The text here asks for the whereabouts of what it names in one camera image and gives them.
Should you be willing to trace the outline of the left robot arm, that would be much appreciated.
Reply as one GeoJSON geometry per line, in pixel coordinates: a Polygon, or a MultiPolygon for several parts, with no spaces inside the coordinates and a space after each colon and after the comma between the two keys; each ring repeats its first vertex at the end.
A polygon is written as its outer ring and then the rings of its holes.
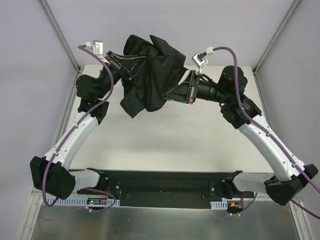
{"type": "Polygon", "coordinates": [[[44,195],[67,199],[73,191],[95,188],[102,174],[88,168],[71,173],[71,163],[86,138],[105,118],[110,97],[119,80],[131,82],[147,61],[146,56],[118,55],[108,51],[102,57],[103,69],[98,77],[82,74],[76,80],[76,95],[80,105],[69,129],[43,157],[30,161],[33,186],[44,195]]]}

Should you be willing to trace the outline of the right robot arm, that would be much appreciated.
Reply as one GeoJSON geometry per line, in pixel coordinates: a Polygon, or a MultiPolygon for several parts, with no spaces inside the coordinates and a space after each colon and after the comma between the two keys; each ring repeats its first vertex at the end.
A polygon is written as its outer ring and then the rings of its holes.
{"type": "Polygon", "coordinates": [[[218,103],[224,119],[252,142],[271,167],[271,173],[235,171],[215,186],[218,196],[232,199],[239,192],[262,193],[284,206],[319,171],[313,164],[299,160],[284,146],[259,107],[245,96],[247,83],[242,69],[233,65],[222,70],[218,82],[191,70],[182,83],[162,97],[184,104],[193,104],[197,99],[218,103]]]}

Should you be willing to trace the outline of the black folding umbrella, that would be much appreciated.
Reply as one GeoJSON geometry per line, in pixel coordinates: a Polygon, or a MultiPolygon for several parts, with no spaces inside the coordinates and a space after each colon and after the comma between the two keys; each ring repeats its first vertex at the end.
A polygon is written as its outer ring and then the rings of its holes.
{"type": "Polygon", "coordinates": [[[125,56],[146,57],[145,64],[132,80],[122,79],[123,110],[134,118],[142,110],[155,112],[166,100],[163,94],[178,85],[187,69],[186,56],[164,39],[150,35],[150,42],[137,35],[130,35],[124,45],[125,56]]]}

